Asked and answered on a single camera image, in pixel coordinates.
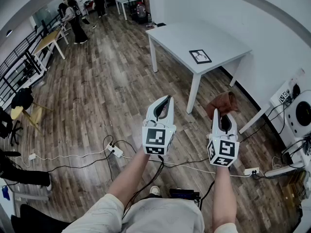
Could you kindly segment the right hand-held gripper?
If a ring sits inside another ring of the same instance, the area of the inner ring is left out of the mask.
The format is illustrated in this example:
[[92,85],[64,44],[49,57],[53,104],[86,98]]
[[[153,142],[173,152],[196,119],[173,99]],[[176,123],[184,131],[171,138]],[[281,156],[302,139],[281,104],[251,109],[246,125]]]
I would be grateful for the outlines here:
[[[237,123],[231,113],[227,115],[229,121],[229,128],[227,133],[236,135]],[[214,110],[212,122],[212,134],[208,136],[208,155],[211,165],[229,167],[237,160],[239,152],[239,142],[230,140],[224,135],[225,131],[222,129],[221,117],[218,109]]]

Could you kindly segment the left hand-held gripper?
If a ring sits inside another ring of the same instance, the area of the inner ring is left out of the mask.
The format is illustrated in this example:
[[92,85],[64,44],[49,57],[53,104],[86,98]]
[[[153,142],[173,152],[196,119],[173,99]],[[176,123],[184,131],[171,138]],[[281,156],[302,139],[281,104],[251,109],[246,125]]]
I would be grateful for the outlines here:
[[159,98],[147,110],[142,127],[142,146],[149,155],[167,155],[176,132],[174,99],[171,95]]

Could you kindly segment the brown woven cloth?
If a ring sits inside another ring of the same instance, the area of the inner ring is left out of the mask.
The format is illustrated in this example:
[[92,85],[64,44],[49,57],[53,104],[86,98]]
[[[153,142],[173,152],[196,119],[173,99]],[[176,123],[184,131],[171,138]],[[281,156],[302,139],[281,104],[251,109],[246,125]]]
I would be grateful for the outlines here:
[[233,92],[221,93],[207,104],[205,111],[211,120],[213,120],[215,109],[219,111],[221,117],[231,111],[238,111],[238,102],[235,94]]

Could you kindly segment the black framed deer antler picture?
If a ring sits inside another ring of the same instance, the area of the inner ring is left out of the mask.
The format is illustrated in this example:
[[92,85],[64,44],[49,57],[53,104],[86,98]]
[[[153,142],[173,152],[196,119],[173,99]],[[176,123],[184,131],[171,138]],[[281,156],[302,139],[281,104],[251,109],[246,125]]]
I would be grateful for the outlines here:
[[195,60],[196,64],[206,64],[212,62],[203,50],[190,50],[189,53]]

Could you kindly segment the person's right forearm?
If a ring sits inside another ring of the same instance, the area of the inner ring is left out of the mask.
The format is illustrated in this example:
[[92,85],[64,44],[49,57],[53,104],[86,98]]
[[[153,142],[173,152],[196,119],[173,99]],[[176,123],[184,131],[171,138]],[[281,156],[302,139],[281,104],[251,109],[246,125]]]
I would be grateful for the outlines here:
[[236,220],[237,201],[227,167],[216,167],[214,186],[212,226],[216,230],[226,223],[235,224]]

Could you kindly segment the black-white patterned cube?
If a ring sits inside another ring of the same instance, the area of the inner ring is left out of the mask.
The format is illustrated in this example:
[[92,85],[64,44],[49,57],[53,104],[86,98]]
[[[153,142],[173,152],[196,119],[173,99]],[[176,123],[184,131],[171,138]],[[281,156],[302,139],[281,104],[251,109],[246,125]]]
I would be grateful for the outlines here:
[[279,95],[280,103],[289,103],[291,102],[291,100],[291,95],[286,91],[281,92],[281,94]]

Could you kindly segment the long white bar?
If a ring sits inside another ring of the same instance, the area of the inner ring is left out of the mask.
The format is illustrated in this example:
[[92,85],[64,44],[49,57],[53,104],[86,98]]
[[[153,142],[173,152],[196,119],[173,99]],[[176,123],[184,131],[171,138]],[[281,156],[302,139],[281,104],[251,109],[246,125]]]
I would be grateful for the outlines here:
[[294,163],[292,165],[287,165],[287,166],[284,166],[284,167],[280,167],[280,168],[277,168],[277,169],[273,169],[273,170],[270,170],[270,171],[267,171],[265,172],[264,176],[265,177],[274,177],[274,176],[280,176],[280,175],[283,175],[283,174],[286,174],[290,171],[293,171],[293,170],[296,170],[296,169],[301,169],[301,168],[304,168],[305,165],[302,163],[302,162],[297,162],[297,163]]

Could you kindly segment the white round device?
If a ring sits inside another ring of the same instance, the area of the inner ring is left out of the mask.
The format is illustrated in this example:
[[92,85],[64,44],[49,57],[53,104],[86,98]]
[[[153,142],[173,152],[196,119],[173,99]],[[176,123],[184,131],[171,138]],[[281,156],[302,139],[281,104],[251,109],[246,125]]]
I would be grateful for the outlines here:
[[286,109],[286,119],[295,137],[311,133],[311,90],[303,91]]

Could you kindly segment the black waist box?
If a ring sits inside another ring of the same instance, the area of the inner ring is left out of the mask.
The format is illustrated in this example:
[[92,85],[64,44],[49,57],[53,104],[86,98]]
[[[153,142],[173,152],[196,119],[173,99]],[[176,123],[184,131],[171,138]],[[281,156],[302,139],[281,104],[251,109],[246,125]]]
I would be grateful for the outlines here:
[[192,200],[198,202],[201,197],[199,192],[195,192],[194,190],[188,189],[170,189],[169,190],[170,196],[173,199],[185,199],[185,200]]

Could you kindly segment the large white table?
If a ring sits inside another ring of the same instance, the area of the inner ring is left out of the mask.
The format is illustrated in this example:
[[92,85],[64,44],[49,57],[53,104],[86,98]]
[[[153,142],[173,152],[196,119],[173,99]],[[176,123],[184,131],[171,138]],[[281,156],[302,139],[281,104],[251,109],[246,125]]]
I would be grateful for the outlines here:
[[[251,49],[242,41],[209,23],[179,22],[146,31],[149,37],[153,71],[157,72],[155,44],[160,45],[193,74],[186,112],[192,112],[201,76],[235,60]],[[203,50],[211,63],[196,64],[190,50]]]

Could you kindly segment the small white table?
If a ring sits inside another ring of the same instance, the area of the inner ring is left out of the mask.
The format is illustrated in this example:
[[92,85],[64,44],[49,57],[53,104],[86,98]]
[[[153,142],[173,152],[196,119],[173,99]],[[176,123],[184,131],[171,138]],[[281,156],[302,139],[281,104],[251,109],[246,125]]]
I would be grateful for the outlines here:
[[127,20],[127,15],[126,15],[124,5],[128,4],[131,1],[138,1],[138,0],[115,0],[117,10],[118,10],[118,14],[121,15],[121,12],[123,12],[123,16],[124,16],[125,21]]

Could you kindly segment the wood-top desk with white legs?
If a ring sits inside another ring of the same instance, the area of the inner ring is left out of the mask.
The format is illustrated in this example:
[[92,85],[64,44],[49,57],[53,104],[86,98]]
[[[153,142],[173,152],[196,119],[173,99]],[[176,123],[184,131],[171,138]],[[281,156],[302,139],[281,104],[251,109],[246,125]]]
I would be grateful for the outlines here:
[[41,61],[40,57],[39,57],[39,52],[42,51],[44,48],[48,48],[49,53],[52,54],[52,50],[50,48],[51,44],[54,44],[54,46],[57,48],[58,52],[60,53],[61,57],[63,58],[63,60],[65,60],[65,56],[63,54],[63,52],[61,51],[57,40],[60,38],[63,38],[65,40],[65,43],[68,45],[69,42],[66,38],[68,34],[64,33],[62,28],[58,28],[55,31],[53,31],[52,33],[50,33],[49,35],[45,36],[38,44],[38,46],[36,47],[36,49],[33,52],[33,56],[35,57],[35,59],[38,61],[39,65],[41,68],[43,68],[43,71],[47,71],[46,65],[43,64],[43,62]]

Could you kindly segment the black metal railing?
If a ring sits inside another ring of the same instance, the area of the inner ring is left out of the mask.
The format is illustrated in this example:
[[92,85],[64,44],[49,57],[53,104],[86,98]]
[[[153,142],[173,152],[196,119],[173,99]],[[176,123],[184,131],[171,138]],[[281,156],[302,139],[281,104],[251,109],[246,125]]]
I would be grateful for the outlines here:
[[[32,31],[0,65],[1,108],[6,109],[11,104],[13,96],[18,90],[32,85],[44,75],[45,71],[33,56],[33,52],[45,36],[58,28],[62,28],[63,31],[66,30],[60,24],[60,19],[61,15],[57,14],[49,23],[43,23],[39,28]],[[47,66],[52,55],[48,48],[44,48],[38,54],[43,64]]]

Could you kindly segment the black jacket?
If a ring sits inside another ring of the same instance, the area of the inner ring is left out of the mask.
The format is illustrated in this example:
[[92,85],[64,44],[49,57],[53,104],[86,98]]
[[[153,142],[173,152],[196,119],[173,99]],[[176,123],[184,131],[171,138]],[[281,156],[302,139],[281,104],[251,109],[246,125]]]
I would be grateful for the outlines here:
[[16,107],[19,106],[27,110],[31,106],[33,101],[34,101],[34,98],[32,96],[31,87],[22,88],[13,97],[12,102],[11,102],[11,108],[15,109]]

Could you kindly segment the black office chair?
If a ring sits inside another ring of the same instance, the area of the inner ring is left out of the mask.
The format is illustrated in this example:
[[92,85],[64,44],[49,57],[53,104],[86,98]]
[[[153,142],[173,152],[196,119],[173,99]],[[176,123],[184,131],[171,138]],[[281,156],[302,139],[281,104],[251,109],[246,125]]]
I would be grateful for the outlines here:
[[23,130],[23,127],[18,127],[18,124],[20,124],[19,120],[17,120],[15,125],[13,125],[11,116],[0,107],[0,137],[5,139],[8,136],[11,136],[11,146],[14,145],[13,140],[17,145],[19,145],[19,142],[16,139],[16,135],[20,136],[20,134],[17,132],[19,130]]

